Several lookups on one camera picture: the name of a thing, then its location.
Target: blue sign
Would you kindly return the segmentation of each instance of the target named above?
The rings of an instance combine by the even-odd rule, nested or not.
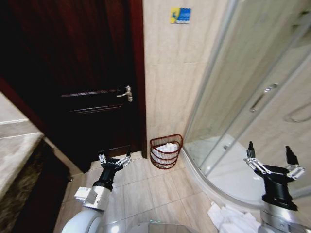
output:
[[[171,23],[189,23],[191,8],[172,7]]]

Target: door handle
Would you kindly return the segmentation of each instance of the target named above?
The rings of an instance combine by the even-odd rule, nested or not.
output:
[[[277,83],[274,83],[270,86],[268,86],[267,88],[264,89],[263,93],[258,97],[258,99],[255,101],[255,103],[252,105],[252,107],[249,109],[249,111],[251,113],[254,113],[255,111],[257,111],[256,109],[256,106],[257,104],[261,101],[261,99],[266,95],[268,94],[272,89],[275,89],[277,88],[278,84]]]
[[[133,101],[133,96],[132,96],[132,88],[128,85],[125,87],[126,92],[123,93],[122,95],[117,95],[117,97],[123,97],[123,96],[127,96],[127,100],[129,102]]]

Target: white tissue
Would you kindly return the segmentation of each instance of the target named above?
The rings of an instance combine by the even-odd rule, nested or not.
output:
[[[219,233],[257,233],[260,223],[251,213],[242,213],[231,206],[219,206],[212,202],[207,214]]]

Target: marble countertop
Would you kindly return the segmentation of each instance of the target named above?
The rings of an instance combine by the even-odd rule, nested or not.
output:
[[[7,192],[42,138],[42,133],[0,138],[0,199]]]

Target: wall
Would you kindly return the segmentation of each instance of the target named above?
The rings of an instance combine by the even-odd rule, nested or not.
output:
[[[144,0],[147,140],[184,134],[227,0]],[[170,24],[190,7],[190,24]]]

